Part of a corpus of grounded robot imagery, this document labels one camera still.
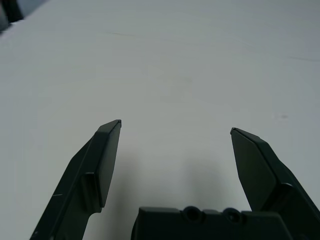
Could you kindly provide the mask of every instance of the screw hole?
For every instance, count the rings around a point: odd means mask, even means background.
[[[228,217],[229,217],[230,221],[233,223],[240,222],[240,216],[236,212],[229,212]]]
[[[190,208],[186,211],[186,216],[190,221],[195,222],[199,219],[200,214],[196,209]]]

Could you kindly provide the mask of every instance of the white table surface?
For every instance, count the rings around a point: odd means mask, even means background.
[[[269,142],[320,207],[317,0],[51,0],[0,37],[0,233],[28,240],[72,156],[122,119],[84,240],[139,206],[250,209],[231,127]]]

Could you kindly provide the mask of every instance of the dark object in corner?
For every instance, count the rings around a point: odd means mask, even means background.
[[[2,6],[2,2],[0,0],[0,35],[1,32],[6,30],[9,27],[9,22],[5,10]]]
[[[32,240],[82,239],[89,216],[105,206],[120,127],[119,120],[101,126],[72,158]],[[231,138],[252,211],[140,207],[131,240],[320,239],[319,210],[268,143],[237,128]]]
[[[0,0],[9,23],[14,23],[24,18],[17,0]]]

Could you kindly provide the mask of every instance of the plastic part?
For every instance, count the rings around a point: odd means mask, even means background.
[[[102,125],[71,159],[31,240],[81,240],[88,219],[106,204],[121,121]]]
[[[269,144],[231,130],[238,176],[252,211],[276,212],[296,239],[320,239],[320,213],[293,173]]]
[[[186,218],[188,211],[197,220]],[[141,207],[133,227],[131,240],[292,240],[280,215],[275,212],[238,212],[227,208],[199,211],[188,207]]]

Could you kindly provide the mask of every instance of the white surface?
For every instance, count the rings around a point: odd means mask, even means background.
[[[51,0],[0,38],[1,238],[29,239],[69,160],[122,129],[85,240],[139,206],[248,210],[231,127],[270,143],[320,207],[320,6],[311,0]]]

